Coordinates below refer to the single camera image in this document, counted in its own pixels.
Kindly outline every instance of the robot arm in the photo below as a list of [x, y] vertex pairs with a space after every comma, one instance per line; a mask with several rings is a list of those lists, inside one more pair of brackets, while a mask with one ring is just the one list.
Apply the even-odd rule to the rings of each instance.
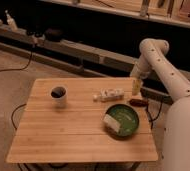
[[168, 50], [169, 44], [165, 40], [143, 40], [140, 44], [141, 56], [131, 76], [144, 79], [153, 68], [169, 95], [176, 101], [190, 95], [190, 81], [165, 58], [164, 55]]
[[190, 171], [190, 81], [164, 57], [168, 50], [164, 40], [143, 40], [141, 56], [130, 75], [145, 79], [154, 69], [168, 90], [174, 103], [167, 113], [162, 170]]

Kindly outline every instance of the shelf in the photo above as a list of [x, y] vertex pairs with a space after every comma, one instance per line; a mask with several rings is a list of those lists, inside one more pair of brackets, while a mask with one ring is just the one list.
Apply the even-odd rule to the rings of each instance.
[[74, 8], [81, 8], [81, 9], [93, 10], [93, 11], [97, 11], [97, 12], [125, 16], [125, 17], [134, 18], [134, 19], [153, 21], [153, 22], [157, 22], [157, 23], [174, 25], [174, 26], [183, 27], [183, 28], [190, 28], [190, 22], [182, 21], [181, 17], [179, 17], [179, 15], [178, 15], [178, 11], [179, 11], [178, 6], [181, 3], [180, 0], [175, 1], [171, 17], [167, 13], [165, 13], [165, 11], [168, 8], [168, 3], [165, 3], [164, 4], [165, 7], [163, 7], [162, 10], [159, 11], [159, 9], [155, 8], [156, 0], [155, 0], [155, 3], [150, 3], [151, 8], [148, 11], [149, 16], [147, 16], [147, 17], [140, 16], [140, 12], [139, 12], [140, 4], [139, 3], [137, 5], [132, 5], [132, 6], [129, 5], [131, 10], [126, 10], [126, 7], [125, 7], [125, 9], [116, 8], [116, 7], [114, 7], [114, 8], [106, 7], [104, 4], [97, 3], [94, 0], [82, 0], [82, 2], [78, 3], [77, 5], [73, 4], [71, 0], [41, 0], [41, 1], [70, 6], [70, 7], [74, 7]]

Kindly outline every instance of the coffee cup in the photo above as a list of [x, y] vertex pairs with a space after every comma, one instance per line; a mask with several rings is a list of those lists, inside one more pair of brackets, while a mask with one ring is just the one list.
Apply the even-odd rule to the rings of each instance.
[[51, 96], [57, 102], [58, 107], [66, 107], [66, 89], [64, 87], [55, 87], [52, 89]]

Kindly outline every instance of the green bowl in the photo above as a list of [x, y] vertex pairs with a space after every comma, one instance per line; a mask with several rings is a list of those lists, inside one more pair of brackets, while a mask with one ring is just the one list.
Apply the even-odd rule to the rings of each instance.
[[139, 126], [139, 117], [137, 112], [125, 104], [116, 104], [111, 106], [106, 114], [113, 117], [120, 123], [119, 132], [114, 132], [118, 136], [130, 136]]

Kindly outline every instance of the floor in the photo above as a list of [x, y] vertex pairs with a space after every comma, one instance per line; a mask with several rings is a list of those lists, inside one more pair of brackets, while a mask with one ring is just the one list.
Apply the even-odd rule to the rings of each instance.
[[[27, 63], [27, 59], [19, 56], [0, 51], [0, 69], [20, 68]], [[32, 62], [24, 71], [12, 71], [0, 73], [0, 171], [18, 171], [19, 168], [15, 164], [5, 162], [6, 155], [15, 135], [10, 116], [12, 111], [20, 104], [27, 101], [30, 89], [35, 79], [48, 77], [80, 77], [79, 75], [59, 70], [37, 62]], [[157, 113], [159, 102], [150, 101], [151, 113]], [[159, 120], [154, 125], [153, 135], [156, 142], [159, 158], [161, 158], [163, 128], [165, 113], [168, 109], [167, 105], [163, 105], [163, 112]], [[15, 123], [19, 122], [23, 109], [15, 114]], [[97, 171], [119, 170], [125, 171], [130, 163], [124, 164], [99, 164]], [[42, 168], [31, 167], [31, 170], [51, 171], [48, 165], [39, 165]], [[64, 171], [93, 171], [95, 164], [69, 164], [61, 169]], [[138, 171], [160, 171], [161, 162], [143, 163], [137, 169]]]

